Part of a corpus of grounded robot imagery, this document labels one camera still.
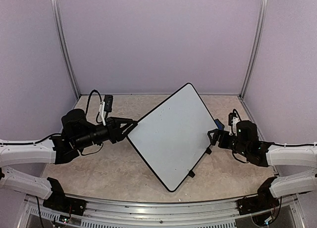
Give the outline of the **black whiteboard eraser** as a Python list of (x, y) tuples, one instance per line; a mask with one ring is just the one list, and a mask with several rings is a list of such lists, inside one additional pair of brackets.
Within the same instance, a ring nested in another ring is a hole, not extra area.
[(225, 129), (225, 125), (219, 119), (215, 119), (214, 122), (217, 125), (217, 128), (219, 130), (224, 130)]

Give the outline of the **small whiteboard with wire stand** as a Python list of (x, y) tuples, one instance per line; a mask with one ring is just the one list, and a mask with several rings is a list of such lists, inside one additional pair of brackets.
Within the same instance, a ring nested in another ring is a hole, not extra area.
[(127, 139), (169, 192), (193, 177), (193, 169), (209, 152), (208, 132), (218, 126), (191, 83), (149, 111)]

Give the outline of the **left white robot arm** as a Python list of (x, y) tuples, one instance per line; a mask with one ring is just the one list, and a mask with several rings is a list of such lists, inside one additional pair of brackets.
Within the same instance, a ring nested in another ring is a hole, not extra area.
[(87, 110), (72, 109), (61, 119), (62, 131), (38, 141), (0, 142), (0, 186), (23, 192), (50, 201), (58, 210), (69, 206), (69, 199), (58, 180), (39, 178), (12, 168), (13, 165), (45, 163), (67, 164), (79, 156), (85, 156), (84, 149), (93, 145), (103, 146), (105, 141), (112, 144), (124, 140), (137, 126), (137, 121), (127, 118), (109, 117), (113, 96), (100, 98), (97, 114), (101, 122), (90, 123)]

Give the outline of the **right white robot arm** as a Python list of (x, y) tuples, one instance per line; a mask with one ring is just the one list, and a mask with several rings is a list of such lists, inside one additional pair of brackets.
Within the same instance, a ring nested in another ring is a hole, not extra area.
[(273, 198), (290, 194), (306, 193), (317, 189), (317, 144), (277, 144), (260, 141), (257, 125), (249, 120), (230, 124), (235, 127), (235, 133), (222, 129), (207, 132), (212, 146), (229, 149), (234, 154), (246, 158), (246, 161), (259, 166), (303, 166), (311, 168), (308, 171), (285, 177), (272, 177), (263, 183), (255, 196), (253, 205), (258, 210), (264, 210), (272, 203)]

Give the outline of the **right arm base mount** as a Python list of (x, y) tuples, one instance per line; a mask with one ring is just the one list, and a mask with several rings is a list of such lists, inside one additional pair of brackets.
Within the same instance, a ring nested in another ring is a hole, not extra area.
[(280, 205), (279, 199), (266, 195), (243, 197), (237, 200), (239, 215), (247, 215), (272, 209)]

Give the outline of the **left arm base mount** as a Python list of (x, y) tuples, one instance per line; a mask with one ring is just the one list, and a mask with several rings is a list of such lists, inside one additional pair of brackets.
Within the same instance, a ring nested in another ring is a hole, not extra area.
[(57, 193), (52, 193), (48, 199), (43, 201), (43, 206), (46, 208), (78, 216), (83, 216), (86, 205), (86, 200), (68, 197)]

